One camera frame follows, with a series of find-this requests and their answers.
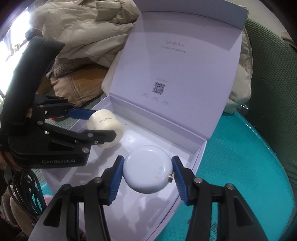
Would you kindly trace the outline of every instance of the brand logo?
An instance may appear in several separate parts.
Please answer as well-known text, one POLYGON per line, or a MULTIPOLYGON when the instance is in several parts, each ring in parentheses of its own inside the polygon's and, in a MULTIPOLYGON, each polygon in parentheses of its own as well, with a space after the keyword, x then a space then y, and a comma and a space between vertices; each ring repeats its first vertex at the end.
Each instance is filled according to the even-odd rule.
POLYGON ((63 164, 63 163, 75 163, 76 159, 67 159, 67 160, 43 160, 42 164, 63 164))
POLYGON ((176 46, 179 46, 179 47, 183 47, 183 46, 185 46, 185 45, 182 44, 181 42, 178 43, 178 42, 173 42, 173 41, 171 41, 171 40, 167 40, 166 43, 167 43, 167 44, 176 45, 176 46))

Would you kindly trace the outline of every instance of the box lid flap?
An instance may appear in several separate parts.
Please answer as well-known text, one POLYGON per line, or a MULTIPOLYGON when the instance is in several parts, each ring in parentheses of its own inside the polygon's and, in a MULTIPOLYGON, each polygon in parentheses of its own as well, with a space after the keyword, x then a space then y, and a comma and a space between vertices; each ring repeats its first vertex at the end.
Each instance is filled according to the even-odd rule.
POLYGON ((208 140, 232 88, 241 40, 241 29, 215 19, 144 12, 126 42, 110 95, 208 140))

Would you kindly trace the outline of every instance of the box lid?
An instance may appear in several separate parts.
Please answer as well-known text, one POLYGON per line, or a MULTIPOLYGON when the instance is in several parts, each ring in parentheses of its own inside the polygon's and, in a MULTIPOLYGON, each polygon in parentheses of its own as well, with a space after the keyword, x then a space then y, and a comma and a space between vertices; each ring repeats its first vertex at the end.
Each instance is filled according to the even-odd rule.
POLYGON ((247 10, 224 0, 135 2, 142 13, 122 52, 110 95, 208 140, 232 88, 247 10), (196 2, 203 4, 195 7, 198 15, 193 14, 196 2), (219 8, 235 17, 213 19, 219 8))

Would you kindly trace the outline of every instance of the black cable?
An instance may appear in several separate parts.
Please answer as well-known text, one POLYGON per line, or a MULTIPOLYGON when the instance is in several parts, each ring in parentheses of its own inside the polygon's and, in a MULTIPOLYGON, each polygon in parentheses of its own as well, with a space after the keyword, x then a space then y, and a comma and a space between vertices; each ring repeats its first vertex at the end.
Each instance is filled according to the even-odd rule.
POLYGON ((22 169, 15 173, 12 180, 8 181, 8 191, 16 204, 30 217, 32 223, 36 224, 46 209, 46 203, 35 173, 30 169, 22 169))

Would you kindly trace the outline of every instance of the turquoise mat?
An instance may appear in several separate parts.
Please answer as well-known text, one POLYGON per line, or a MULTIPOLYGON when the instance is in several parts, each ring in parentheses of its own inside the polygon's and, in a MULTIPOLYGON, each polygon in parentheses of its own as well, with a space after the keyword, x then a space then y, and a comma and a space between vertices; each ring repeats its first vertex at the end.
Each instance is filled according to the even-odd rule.
MULTIPOLYGON (((208 183, 233 183, 262 225, 269 241, 282 235, 294 208, 291 186, 283 167, 257 131, 237 112, 223 114, 196 176, 208 183)), ((181 204, 155 241, 184 241, 192 207, 181 204)), ((213 216, 210 240, 216 240, 213 216)))

